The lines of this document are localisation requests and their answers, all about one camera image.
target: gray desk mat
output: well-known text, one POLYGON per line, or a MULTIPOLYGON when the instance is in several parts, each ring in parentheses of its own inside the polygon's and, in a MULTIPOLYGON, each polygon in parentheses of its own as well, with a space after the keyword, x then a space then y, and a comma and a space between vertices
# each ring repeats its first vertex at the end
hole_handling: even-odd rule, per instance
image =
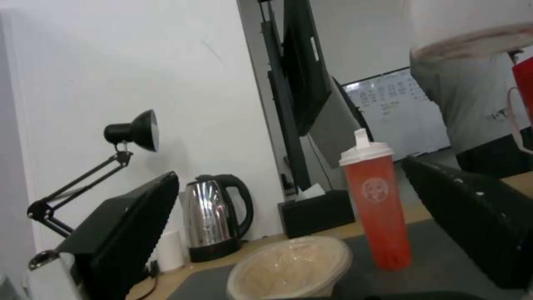
MULTIPOLYGON (((486 300, 517 300, 523 295, 522 290, 502 290, 493 284, 433 220, 411 224, 408 231, 413 264, 394 273, 374 265, 364 236, 345 240, 353 262, 335 287, 335 299, 427 291, 458 291, 486 300)), ((227 299, 226 281, 232 268, 195 273, 168 299, 227 299)))

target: white cup lid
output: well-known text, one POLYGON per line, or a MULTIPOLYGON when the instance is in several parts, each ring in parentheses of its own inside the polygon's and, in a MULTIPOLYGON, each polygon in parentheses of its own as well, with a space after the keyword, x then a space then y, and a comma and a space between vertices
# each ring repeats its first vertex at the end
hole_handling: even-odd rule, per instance
POLYGON ((356 146, 341 154, 341 166, 394 154, 394 150, 387 143, 371 143, 368 141, 366 129, 359 129, 356 134, 356 146))

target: kettle base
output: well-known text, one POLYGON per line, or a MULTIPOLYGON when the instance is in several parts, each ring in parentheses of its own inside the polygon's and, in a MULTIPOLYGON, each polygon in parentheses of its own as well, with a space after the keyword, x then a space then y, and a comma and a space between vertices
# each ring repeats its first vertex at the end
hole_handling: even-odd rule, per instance
POLYGON ((201 263, 230 255, 239 249, 239 240, 230 239, 209 246, 189 248, 189 255, 192 263, 201 263))

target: stainless steel kettle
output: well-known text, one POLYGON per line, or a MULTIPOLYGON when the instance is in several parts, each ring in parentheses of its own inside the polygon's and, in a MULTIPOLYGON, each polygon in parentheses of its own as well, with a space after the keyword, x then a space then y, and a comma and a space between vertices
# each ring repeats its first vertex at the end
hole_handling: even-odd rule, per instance
POLYGON ((185 189, 180 199, 192 262, 205 262, 236 252, 240 238, 254 218, 252 197, 246 185, 233 175, 202 175, 185 189), (236 187, 244 200, 246 217, 238 224, 233 202, 226 188, 236 187))

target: logo on cup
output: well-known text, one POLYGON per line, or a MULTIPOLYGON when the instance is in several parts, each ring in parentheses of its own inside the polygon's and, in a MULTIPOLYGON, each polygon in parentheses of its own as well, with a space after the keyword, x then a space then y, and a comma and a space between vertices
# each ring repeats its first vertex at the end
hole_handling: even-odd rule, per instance
POLYGON ((389 186, 381 178, 371 178, 365 181, 361 187, 363 196, 373 203, 380 203, 387 198, 389 186))

